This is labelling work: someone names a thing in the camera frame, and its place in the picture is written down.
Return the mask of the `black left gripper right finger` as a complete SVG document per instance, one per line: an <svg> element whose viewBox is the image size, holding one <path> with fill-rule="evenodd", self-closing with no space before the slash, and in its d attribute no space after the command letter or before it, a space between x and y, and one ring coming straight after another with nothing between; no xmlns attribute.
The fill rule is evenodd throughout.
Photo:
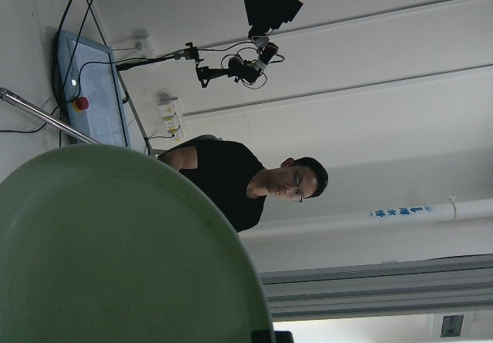
<svg viewBox="0 0 493 343"><path fill-rule="evenodd" d="M290 331L275 331L276 343L293 343L293 334Z"/></svg>

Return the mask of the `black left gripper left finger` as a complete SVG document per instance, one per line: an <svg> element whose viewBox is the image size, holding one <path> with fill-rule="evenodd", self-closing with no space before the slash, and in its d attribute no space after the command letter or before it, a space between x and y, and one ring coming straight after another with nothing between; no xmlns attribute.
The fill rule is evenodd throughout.
<svg viewBox="0 0 493 343"><path fill-rule="evenodd" d="M251 333L252 343L270 343L270 331L269 330L257 330Z"/></svg>

